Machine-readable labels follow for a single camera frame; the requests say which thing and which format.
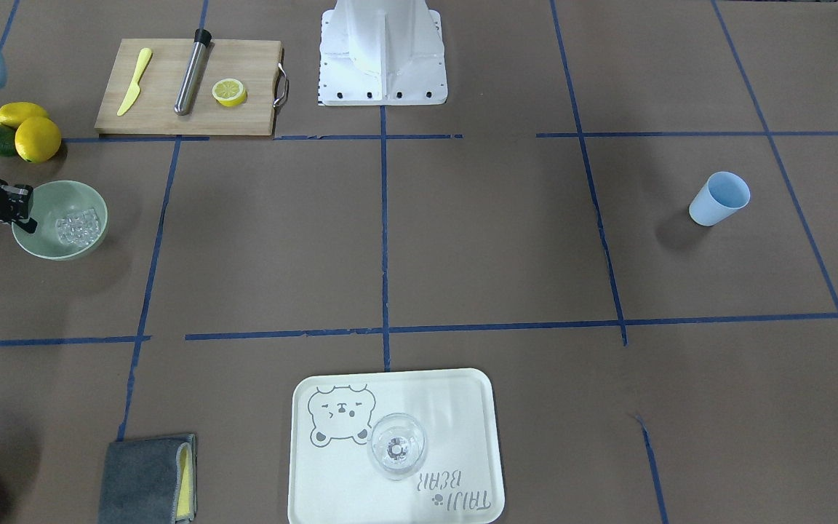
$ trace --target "blue tape line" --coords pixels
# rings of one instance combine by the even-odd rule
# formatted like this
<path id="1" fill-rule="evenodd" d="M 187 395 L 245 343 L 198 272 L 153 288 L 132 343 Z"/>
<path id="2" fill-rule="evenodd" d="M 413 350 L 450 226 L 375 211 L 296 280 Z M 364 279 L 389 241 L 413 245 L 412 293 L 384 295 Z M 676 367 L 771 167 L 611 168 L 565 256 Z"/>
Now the blue tape line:
<path id="1" fill-rule="evenodd" d="M 9 20 L 6 21 L 6 28 L 2 31 L 2 39 L 0 39 L 0 51 L 3 50 L 4 45 L 6 44 L 6 40 L 9 38 L 9 33 L 11 33 L 11 24 L 15 21 L 15 15 L 17 13 L 17 5 L 20 3 L 21 0 L 15 0 L 12 3 L 12 9 L 9 11 Z"/>
<path id="2" fill-rule="evenodd" d="M 285 134 L 273 140 L 451 140 L 463 134 Z"/>
<path id="3" fill-rule="evenodd" d="M 390 333 L 442 333 L 452 331 L 510 331 L 515 329 L 611 328 L 618 319 L 587 319 L 575 322 L 515 322 L 515 324 L 402 325 Z"/>
<path id="4" fill-rule="evenodd" d="M 832 130 L 816 130 L 815 132 L 770 132 L 774 136 L 838 136 Z"/>
<path id="5" fill-rule="evenodd" d="M 765 129 L 765 133 L 768 136 L 768 143 L 771 145 L 772 153 L 775 155 L 775 161 L 778 163 L 778 169 L 781 170 L 781 176 L 784 178 L 784 183 L 788 188 L 789 195 L 791 195 L 791 201 L 794 203 L 794 209 L 797 211 L 797 216 L 801 220 L 801 226 L 804 226 L 804 232 L 807 235 L 808 242 L 810 242 L 810 249 L 813 250 L 814 258 L 817 258 L 817 263 L 821 267 L 821 273 L 823 274 L 823 279 L 826 282 L 827 289 L 829 290 L 829 296 L 831 296 L 832 302 L 834 302 L 838 313 L 838 295 L 836 295 L 836 288 L 834 287 L 834 283 L 832 283 L 832 279 L 829 278 L 829 272 L 827 271 L 826 264 L 823 262 L 821 250 L 819 250 L 817 242 L 814 240 L 814 235 L 810 232 L 810 226 L 807 223 L 804 210 L 801 208 L 801 202 L 797 199 L 797 194 L 794 192 L 794 185 L 792 185 L 791 179 L 788 176 L 788 170 L 784 167 L 784 162 L 781 160 L 781 152 L 778 151 L 778 146 L 775 144 L 775 138 L 768 130 L 768 121 L 765 120 L 765 114 L 762 113 L 762 107 L 759 106 L 759 101 L 755 97 L 755 90 L 752 89 L 751 82 L 749 82 L 749 76 L 746 74 L 746 70 L 742 66 L 742 60 L 739 57 L 739 53 L 735 50 L 733 38 L 729 34 L 729 29 L 726 27 L 725 20 L 722 19 L 722 13 L 719 12 L 719 6 L 717 6 L 716 0 L 711 0 L 711 5 L 713 7 L 713 11 L 716 13 L 717 19 L 719 20 L 719 25 L 722 27 L 722 32 L 726 36 L 726 42 L 729 44 L 729 49 L 733 53 L 733 58 L 735 59 L 736 66 L 739 68 L 739 73 L 742 74 L 742 80 L 745 82 L 746 89 L 749 91 L 749 97 L 751 97 L 752 104 L 755 106 L 755 112 L 758 113 L 759 120 L 762 122 L 762 128 Z"/>
<path id="6" fill-rule="evenodd" d="M 123 143 L 123 142 L 209 142 L 207 136 L 89 136 L 79 138 L 64 138 L 66 143 Z"/>
<path id="7" fill-rule="evenodd" d="M 287 134 L 273 140 L 381 140 L 379 134 Z"/>
<path id="8" fill-rule="evenodd" d="M 206 28 L 206 12 L 209 11 L 209 0 L 203 0 L 202 2 L 202 14 L 199 15 L 199 27 L 200 29 Z"/>
<path id="9" fill-rule="evenodd" d="M 75 338 L 19 338 L 0 341 L 0 348 L 17 346 L 70 346 L 74 344 L 119 344 L 136 341 L 137 336 L 76 336 Z"/>
<path id="10" fill-rule="evenodd" d="M 584 132 L 586 138 L 631 138 L 642 136 L 838 136 L 837 130 L 815 132 Z M 576 138 L 576 132 L 539 132 L 535 138 Z"/>
<path id="11" fill-rule="evenodd" d="M 596 213 L 596 229 L 599 230 L 599 241 L 603 246 L 603 255 L 606 258 L 606 269 L 610 276 L 610 291 L 612 293 L 612 302 L 616 308 L 616 318 L 619 319 L 619 329 L 623 336 L 623 345 L 629 344 L 629 337 L 626 335 L 626 323 L 623 319 L 623 306 L 619 301 L 619 289 L 616 287 L 616 275 L 612 270 L 612 256 L 610 255 L 610 246 L 606 242 L 606 233 L 603 230 L 603 215 L 599 209 L 599 199 L 596 197 L 596 186 L 594 185 L 593 172 L 591 170 L 591 158 L 588 156 L 588 144 L 584 138 L 584 128 L 581 126 L 581 114 L 578 110 L 578 99 L 575 97 L 575 84 L 571 79 L 571 70 L 568 68 L 568 54 L 564 50 L 564 40 L 562 39 L 562 27 L 558 21 L 558 9 L 555 7 L 555 0 L 549 0 L 551 4 L 551 17 L 555 22 L 555 37 L 558 39 L 558 50 L 562 54 L 562 66 L 564 67 L 564 78 L 568 83 L 568 96 L 571 97 L 571 110 L 575 116 L 575 126 L 578 127 L 578 142 L 581 145 L 581 156 L 584 159 L 584 170 L 588 176 L 588 187 L 591 189 L 591 200 L 594 205 L 594 212 Z"/>
<path id="12" fill-rule="evenodd" d="M 180 158 L 180 143 L 183 137 L 177 136 L 177 140 L 173 143 L 173 155 L 170 158 L 170 169 L 167 172 L 167 186 L 164 188 L 164 201 L 160 206 L 160 219 L 157 220 L 157 235 L 153 239 L 153 255 L 151 255 L 151 268 L 147 272 L 147 285 L 144 286 L 144 302 L 140 309 L 140 319 L 137 321 L 137 339 L 134 342 L 134 349 L 131 352 L 131 366 L 129 368 L 129 380 L 127 381 L 127 390 L 125 394 L 125 415 L 122 422 L 119 424 L 119 435 L 117 440 L 120 442 L 125 439 L 125 430 L 127 427 L 127 417 L 131 409 L 131 396 L 134 394 L 134 370 L 137 368 L 137 361 L 140 360 L 140 345 L 142 345 L 144 326 L 147 324 L 147 311 L 151 305 L 151 293 L 153 292 L 153 278 L 157 272 L 157 259 L 160 258 L 160 244 L 164 239 L 164 220 L 167 217 L 167 205 L 170 202 L 170 189 L 173 187 L 173 175 L 177 170 L 177 161 Z"/>
<path id="13" fill-rule="evenodd" d="M 777 322 L 795 319 L 838 319 L 838 313 L 794 313 L 787 315 L 738 315 L 718 317 L 677 317 L 627 319 L 627 325 L 732 324 L 733 322 Z"/>
<path id="14" fill-rule="evenodd" d="M 386 199 L 386 106 L 380 106 L 380 202 L 381 202 L 381 258 L 380 266 L 383 273 L 383 371 L 390 370 L 390 281 L 387 274 L 387 239 L 389 233 L 389 206 Z"/>
<path id="15" fill-rule="evenodd" d="M 655 498 L 658 500 L 658 514 L 661 515 L 661 524 L 668 524 L 668 510 L 665 508 L 665 494 L 661 490 L 661 478 L 658 476 L 658 462 L 655 461 L 655 450 L 652 449 L 652 438 L 649 437 L 649 430 L 645 427 L 642 417 L 636 415 L 636 421 L 642 426 L 642 440 L 645 441 L 645 454 L 649 458 L 649 470 L 652 472 L 652 484 L 655 485 Z"/>
<path id="16" fill-rule="evenodd" d="M 243 333 L 191 333 L 187 341 L 240 341 L 246 338 L 294 338 L 294 336 L 346 336 L 379 335 L 381 327 L 355 327 L 350 329 L 296 329 L 287 331 L 247 331 Z"/>
<path id="17" fill-rule="evenodd" d="M 452 134 L 388 134 L 387 140 L 451 140 Z"/>
<path id="18" fill-rule="evenodd" d="M 838 319 L 838 313 L 792 313 L 785 315 L 736 315 L 715 317 L 675 317 L 658 319 L 626 319 L 627 325 L 739 324 L 739 322 L 792 322 L 811 319 Z M 510 331 L 522 329 L 616 328 L 618 319 L 586 319 L 567 322 L 512 322 L 512 324 L 398 325 L 389 326 L 390 333 L 446 333 L 458 331 Z M 224 341 L 236 338 L 291 338 L 292 336 L 380 335 L 382 327 L 343 329 L 298 329 L 287 331 L 247 331 L 235 333 L 192 333 L 187 341 Z"/>

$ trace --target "blue plastic cup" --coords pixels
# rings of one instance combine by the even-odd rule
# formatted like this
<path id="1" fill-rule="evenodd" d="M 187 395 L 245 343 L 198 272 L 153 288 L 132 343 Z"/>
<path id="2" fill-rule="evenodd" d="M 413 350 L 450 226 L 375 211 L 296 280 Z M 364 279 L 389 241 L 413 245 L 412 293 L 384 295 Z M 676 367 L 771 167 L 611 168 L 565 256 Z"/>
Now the blue plastic cup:
<path id="1" fill-rule="evenodd" d="M 750 198 L 745 180 L 728 170 L 721 170 L 707 179 L 688 211 L 699 225 L 713 226 L 744 208 Z"/>

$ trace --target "glass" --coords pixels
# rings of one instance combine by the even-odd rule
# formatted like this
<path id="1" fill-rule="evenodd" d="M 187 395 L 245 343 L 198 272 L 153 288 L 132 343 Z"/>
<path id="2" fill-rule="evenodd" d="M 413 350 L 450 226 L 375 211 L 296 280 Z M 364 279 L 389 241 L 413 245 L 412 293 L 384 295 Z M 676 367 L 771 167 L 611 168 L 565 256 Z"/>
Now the glass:
<path id="1" fill-rule="evenodd" d="M 404 480 L 422 467 L 426 431 L 405 413 L 383 417 L 370 432 L 370 457 L 390 480 Z"/>

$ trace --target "cutting board handle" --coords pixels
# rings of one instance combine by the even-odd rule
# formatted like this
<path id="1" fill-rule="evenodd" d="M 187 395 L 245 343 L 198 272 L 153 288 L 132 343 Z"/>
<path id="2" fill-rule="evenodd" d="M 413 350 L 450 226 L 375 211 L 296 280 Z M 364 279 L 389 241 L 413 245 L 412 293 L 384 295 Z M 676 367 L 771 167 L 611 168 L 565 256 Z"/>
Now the cutting board handle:
<path id="1" fill-rule="evenodd" d="M 277 62 L 276 69 L 279 70 L 279 75 L 276 77 L 276 85 L 279 86 L 280 84 L 280 76 L 283 76 L 283 94 L 277 95 L 274 99 L 274 109 L 277 109 L 279 106 L 283 106 L 284 103 L 287 102 L 287 96 L 290 93 L 290 77 L 287 76 L 287 72 L 283 70 L 283 63 Z"/>

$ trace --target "tray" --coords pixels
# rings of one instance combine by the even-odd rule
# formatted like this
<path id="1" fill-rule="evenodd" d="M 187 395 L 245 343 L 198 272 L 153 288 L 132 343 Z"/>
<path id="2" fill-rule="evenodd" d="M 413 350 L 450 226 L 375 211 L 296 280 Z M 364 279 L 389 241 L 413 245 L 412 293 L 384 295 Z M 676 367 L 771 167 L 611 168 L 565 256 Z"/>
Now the tray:
<path id="1" fill-rule="evenodd" d="M 345 415 L 327 418 L 324 405 L 339 404 Z M 422 467 L 400 481 L 380 473 L 367 442 L 370 427 L 396 412 L 426 431 Z M 310 377 L 293 392 L 290 523 L 486 524 L 503 504 L 492 386 L 483 372 Z"/>
<path id="2" fill-rule="evenodd" d="M 117 116 L 142 47 L 150 47 L 153 56 L 140 79 L 140 95 L 125 115 Z M 282 43 L 213 39 L 193 110 L 178 116 L 173 113 L 173 103 L 192 50 L 192 39 L 123 39 L 96 117 L 96 130 L 122 134 L 273 134 Z M 247 89 L 246 102 L 236 107 L 216 102 L 212 86 L 221 79 L 242 81 Z"/>

